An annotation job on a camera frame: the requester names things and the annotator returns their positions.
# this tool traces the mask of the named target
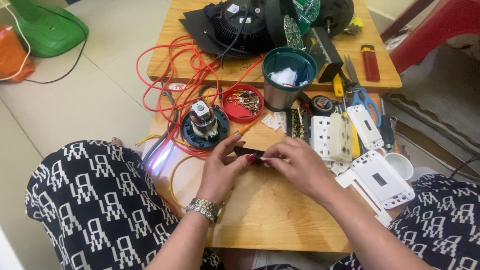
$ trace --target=cigarette lighter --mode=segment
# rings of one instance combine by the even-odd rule
[[[365,78],[369,82],[380,81],[380,72],[378,71],[377,56],[373,45],[363,45],[361,47],[363,58],[363,67],[365,69]]]

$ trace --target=white cable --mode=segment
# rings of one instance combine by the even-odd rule
[[[18,74],[20,74],[20,72],[22,72],[22,69],[24,69],[24,66],[25,66],[25,62],[27,62],[27,59],[28,59],[28,56],[30,55],[30,43],[28,43],[27,39],[25,38],[22,30],[20,29],[20,25],[18,24],[18,20],[17,20],[17,17],[15,17],[15,14],[13,14],[13,12],[8,8],[7,4],[3,1],[3,0],[0,0],[0,2],[3,4],[3,7],[6,8],[8,10],[8,12],[10,12],[10,14],[13,16],[13,18],[15,19],[15,22],[17,23],[17,28],[18,28],[18,31],[20,32],[20,34],[22,35],[22,37],[24,38],[25,42],[27,43],[27,46],[28,46],[28,53],[27,55],[25,56],[25,59],[24,59],[24,62],[22,63],[22,66],[20,66],[20,69],[18,70],[17,74],[13,75],[13,76],[10,76],[8,78],[3,78],[3,79],[0,79],[0,81],[6,81],[6,80],[10,80],[14,77],[16,77]]]
[[[427,154],[428,156],[430,156],[431,158],[433,158],[434,160],[436,160],[438,163],[442,164],[445,168],[449,169],[451,172],[454,172],[456,170],[456,168],[448,165],[447,163],[445,163],[443,160],[439,159],[438,157],[432,155],[430,152],[428,152],[427,150],[421,148],[420,146],[418,146],[416,143],[414,143],[412,140],[410,140],[409,138],[403,136],[402,134],[396,132],[396,135],[402,137],[403,139],[405,139],[406,141],[408,141],[409,143],[413,144],[414,146],[416,146],[418,149],[420,149],[421,151],[423,151],[425,154]],[[457,171],[458,174],[460,175],[463,175],[469,179],[472,179],[472,180],[480,180],[479,177],[475,177],[475,176],[472,176],[470,174],[467,174],[467,173],[464,173],[464,172],[461,172],[461,171]]]

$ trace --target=orange bag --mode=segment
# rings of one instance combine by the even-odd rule
[[[27,56],[20,41],[18,41],[14,28],[7,30],[9,27],[8,25],[0,25],[0,79],[15,75],[22,66],[25,56]],[[9,81],[21,82],[34,71],[34,63],[27,59],[22,71]]]

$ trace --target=bracelet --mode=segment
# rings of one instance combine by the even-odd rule
[[[199,212],[202,215],[206,216],[210,220],[210,222],[216,223],[218,220],[217,214],[220,210],[220,206],[215,206],[214,203],[205,199],[194,198],[185,208],[185,210],[193,210],[195,212]]]

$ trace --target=red plastic lid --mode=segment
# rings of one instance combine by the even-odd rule
[[[234,93],[238,91],[251,91],[254,95],[258,96],[260,100],[258,103],[258,113],[254,116],[250,117],[241,117],[243,115],[249,115],[250,110],[243,107],[242,105],[236,102],[228,102],[227,99],[229,97],[236,98]],[[253,120],[260,117],[262,114],[262,110],[264,109],[264,97],[263,95],[253,86],[250,85],[236,85],[229,89],[228,93],[222,95],[222,110],[228,116],[230,120],[236,123],[250,123]]]

